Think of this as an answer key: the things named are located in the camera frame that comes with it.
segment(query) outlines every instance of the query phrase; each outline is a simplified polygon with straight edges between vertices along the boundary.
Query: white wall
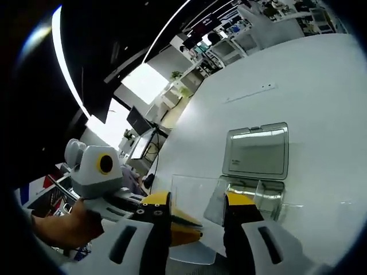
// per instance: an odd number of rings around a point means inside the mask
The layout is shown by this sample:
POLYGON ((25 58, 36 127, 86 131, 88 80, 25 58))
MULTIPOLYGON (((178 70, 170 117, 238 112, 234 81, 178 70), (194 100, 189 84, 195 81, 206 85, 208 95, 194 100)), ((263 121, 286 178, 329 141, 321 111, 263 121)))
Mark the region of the white wall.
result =
MULTIPOLYGON (((45 181, 45 177, 41 177, 39 179, 36 179, 32 182, 29 183, 29 189, 28 189, 28 200, 23 202, 23 205, 27 202, 33 201, 35 200, 35 198, 37 197, 37 195, 44 189, 44 181, 45 181)), ((22 205, 22 201, 21 201, 21 189, 18 188, 14 191, 14 195, 15 198, 17 200, 17 202, 22 205)))
POLYGON ((179 47, 181 47, 184 42, 184 40, 186 40, 188 37, 183 34, 183 33, 179 33, 176 36, 174 36, 170 42, 170 44, 178 51, 178 53, 182 56, 184 56, 190 63, 193 63, 193 61, 191 60, 191 57, 189 55, 188 51, 184 51, 183 53, 181 53, 181 51, 179 50, 179 47))
POLYGON ((109 146, 89 128, 85 129, 83 135, 80 138, 80 141, 84 142, 86 145, 109 146))
POLYGON ((173 71, 177 70, 183 73, 192 65, 189 60, 172 46, 152 58, 148 64, 168 81, 171 81, 173 71))
POLYGON ((131 107, 135 106, 143 115, 145 115, 145 113, 149 110, 150 106, 146 104, 140 97, 134 94, 124 84, 120 85, 120 87, 114 92, 114 95, 124 101, 127 105, 131 107))

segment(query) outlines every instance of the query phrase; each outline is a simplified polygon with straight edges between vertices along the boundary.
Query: white table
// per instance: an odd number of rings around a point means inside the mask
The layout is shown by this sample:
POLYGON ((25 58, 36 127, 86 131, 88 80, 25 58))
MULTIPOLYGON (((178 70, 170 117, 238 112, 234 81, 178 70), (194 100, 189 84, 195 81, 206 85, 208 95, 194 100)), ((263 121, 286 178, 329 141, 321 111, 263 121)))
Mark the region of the white table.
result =
MULTIPOLYGON (((204 81, 179 118, 159 154, 153 192, 169 190, 174 174, 218 178, 229 130, 285 121, 284 202, 303 207, 291 207, 282 224, 306 255, 335 264, 366 218, 366 75, 365 56, 347 34, 300 38, 231 64, 204 81), (268 83, 277 88, 251 95, 268 83)), ((192 213, 204 211, 187 200, 192 213)), ((203 242, 224 253, 222 229, 205 226, 203 242)))

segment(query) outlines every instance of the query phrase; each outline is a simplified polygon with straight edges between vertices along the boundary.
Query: yellow object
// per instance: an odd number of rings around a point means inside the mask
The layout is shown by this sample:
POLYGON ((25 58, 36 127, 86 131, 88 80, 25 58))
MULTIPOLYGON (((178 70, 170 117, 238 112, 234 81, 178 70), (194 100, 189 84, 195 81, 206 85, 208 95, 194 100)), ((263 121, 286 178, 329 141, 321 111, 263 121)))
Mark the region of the yellow object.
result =
POLYGON ((97 170, 103 174, 103 175, 107 175, 108 173, 110 173, 111 171, 109 172, 104 172, 101 168, 101 160, 104 156, 109 156, 108 154, 100 154, 99 157, 98 157, 98 160, 97 160, 97 170))
POLYGON ((171 237, 171 246, 186 245, 198 241, 201 232, 173 222, 171 224, 171 237))
POLYGON ((233 192, 227 192, 229 205, 254 205, 252 199, 243 194, 237 194, 233 192))
POLYGON ((168 193, 169 192, 164 191, 151 194, 143 198, 141 203, 147 203, 149 205, 166 205, 168 193))
POLYGON ((172 204, 172 208, 171 208, 171 215, 172 216, 176 216, 178 218, 184 219, 186 221, 189 221, 197 226, 202 226, 201 222, 198 221, 197 219, 187 215, 185 212, 181 211, 180 209, 178 209, 177 207, 175 207, 172 204))

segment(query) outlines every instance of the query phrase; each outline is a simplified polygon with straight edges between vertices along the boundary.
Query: human hand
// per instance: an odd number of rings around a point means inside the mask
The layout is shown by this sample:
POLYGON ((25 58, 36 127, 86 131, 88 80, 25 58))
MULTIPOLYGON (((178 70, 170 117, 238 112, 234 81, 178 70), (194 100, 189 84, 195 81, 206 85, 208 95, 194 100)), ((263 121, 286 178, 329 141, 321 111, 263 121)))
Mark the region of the human hand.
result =
POLYGON ((82 199, 76 201, 70 214, 33 217, 36 235, 50 246, 75 249, 103 233, 99 215, 88 211, 82 199))

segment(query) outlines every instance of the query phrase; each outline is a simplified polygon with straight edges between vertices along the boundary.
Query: monitor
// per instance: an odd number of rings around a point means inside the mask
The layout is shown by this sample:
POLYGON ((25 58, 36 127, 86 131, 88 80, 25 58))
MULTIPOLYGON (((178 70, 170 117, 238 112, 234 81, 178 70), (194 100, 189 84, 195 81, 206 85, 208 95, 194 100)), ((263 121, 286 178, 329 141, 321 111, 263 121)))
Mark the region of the monitor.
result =
POLYGON ((138 109, 133 107, 127 116, 127 122, 132 126, 132 128, 137 132, 139 136, 142 136, 145 132, 152 129, 149 122, 139 113, 138 109))
POLYGON ((231 23, 232 24, 235 24, 235 23, 237 23, 237 22, 239 22, 241 20, 242 20, 242 18, 239 15, 237 15, 237 16, 235 16, 235 17, 232 18, 231 23))
POLYGON ((195 32, 192 32, 192 35, 191 35, 188 39, 184 40, 183 45, 184 45, 187 49, 191 50, 192 48, 195 48, 195 47, 197 46, 197 44, 198 44, 201 40, 202 40, 202 37, 201 37, 201 36, 199 36, 199 35, 198 35, 197 33, 195 33, 195 32))
POLYGON ((141 135, 138 138, 137 144, 135 145, 135 148, 131 154, 131 159, 143 158, 144 153, 151 143, 154 135, 155 131, 152 129, 151 131, 147 131, 146 133, 144 133, 144 135, 141 135))
POLYGON ((226 29, 232 27, 232 24, 230 22, 228 22, 228 23, 224 24, 222 27, 223 27, 223 29, 226 30, 226 29))

